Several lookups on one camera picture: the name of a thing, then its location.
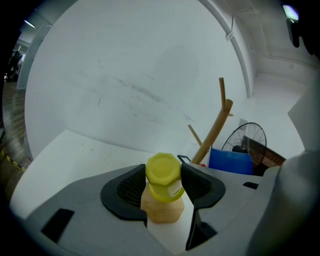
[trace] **ceiling light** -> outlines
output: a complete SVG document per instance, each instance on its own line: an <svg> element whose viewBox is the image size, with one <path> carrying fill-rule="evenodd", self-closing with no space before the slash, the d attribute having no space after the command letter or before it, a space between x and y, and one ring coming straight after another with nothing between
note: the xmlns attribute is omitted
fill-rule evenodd
<svg viewBox="0 0 320 256"><path fill-rule="evenodd" d="M285 15L292 20L298 21L299 15L298 13L290 6L290 5L282 5Z"/></svg>
<svg viewBox="0 0 320 256"><path fill-rule="evenodd" d="M25 22L25 23L27 23L29 26L31 26L31 27L33 27L33 28L35 28L35 26L34 26L34 25L32 25L30 22L28 22L28 21L26 21L26 20L24 20L24 22Z"/></svg>

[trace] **white backdrop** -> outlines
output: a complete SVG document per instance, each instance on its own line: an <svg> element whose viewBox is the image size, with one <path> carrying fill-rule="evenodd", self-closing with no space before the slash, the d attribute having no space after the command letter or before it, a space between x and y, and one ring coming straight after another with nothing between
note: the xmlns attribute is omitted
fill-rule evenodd
<svg viewBox="0 0 320 256"><path fill-rule="evenodd" d="M223 144L251 111L235 50L195 0L79 0L54 24L31 67L25 124L35 158L63 130L147 152L188 153L221 107Z"/></svg>

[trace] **wooden stick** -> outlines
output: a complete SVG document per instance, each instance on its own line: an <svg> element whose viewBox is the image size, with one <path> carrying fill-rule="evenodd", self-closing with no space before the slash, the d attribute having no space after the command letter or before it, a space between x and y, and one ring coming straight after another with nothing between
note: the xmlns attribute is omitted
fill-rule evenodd
<svg viewBox="0 0 320 256"><path fill-rule="evenodd" d="M201 140L199 139L198 135L196 134L195 130L192 128L192 126L191 126L190 124L188 125L188 127L189 127L190 131L192 132L195 140L198 142L199 146L201 146L201 145L202 145L202 142L201 142Z"/></svg>
<svg viewBox="0 0 320 256"><path fill-rule="evenodd" d="M225 110L226 108L226 90L225 90L225 80L223 77L219 78L220 83L220 92L221 92L221 105L222 109Z"/></svg>
<svg viewBox="0 0 320 256"><path fill-rule="evenodd" d="M202 145L198 149L198 151L195 153L194 157L191 160L191 163L193 164L200 164L202 159L206 156L208 149L212 146L212 144L217 139L221 129L223 128L228 115L230 113L230 110L232 108L233 101L230 99L225 100L224 108L221 108L218 117L216 118L211 130L209 131L208 135L206 136L205 140L203 141Z"/></svg>

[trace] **wooden floor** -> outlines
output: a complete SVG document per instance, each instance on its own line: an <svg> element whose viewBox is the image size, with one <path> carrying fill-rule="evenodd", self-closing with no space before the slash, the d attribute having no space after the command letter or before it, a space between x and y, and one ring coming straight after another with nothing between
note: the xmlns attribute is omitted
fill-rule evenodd
<svg viewBox="0 0 320 256"><path fill-rule="evenodd" d="M17 94L17 83L5 83L3 86L2 112L5 135L0 148L21 166L27 168L29 160L24 151L25 94ZM0 155L0 185L6 199L10 200L22 172Z"/></svg>

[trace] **wooden stand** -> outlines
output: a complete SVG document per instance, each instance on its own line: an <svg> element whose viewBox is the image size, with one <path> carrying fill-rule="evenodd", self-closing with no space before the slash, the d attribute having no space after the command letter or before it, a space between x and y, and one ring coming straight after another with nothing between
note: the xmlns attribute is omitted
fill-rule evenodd
<svg viewBox="0 0 320 256"><path fill-rule="evenodd" d="M221 92L221 110L219 112L219 115L217 116L211 130L209 131L208 135L206 136L203 143L201 143L199 137L197 136L196 132L192 127L189 126L192 134L194 135L196 141L199 143L200 148L195 153L194 157L191 160L191 163L193 164L200 164L202 159L206 156L208 150L212 146L212 144L216 141L221 129L223 128L228 116L233 116L233 114L230 113L230 110L233 105L233 101L230 99L226 99L226 91L225 91L225 81L223 77L219 78L220 83L220 92Z"/></svg>
<svg viewBox="0 0 320 256"><path fill-rule="evenodd" d="M146 211L148 218L154 223L173 223L179 220L185 204L181 197L174 202L158 201L151 194L147 183L141 196L140 208Z"/></svg>

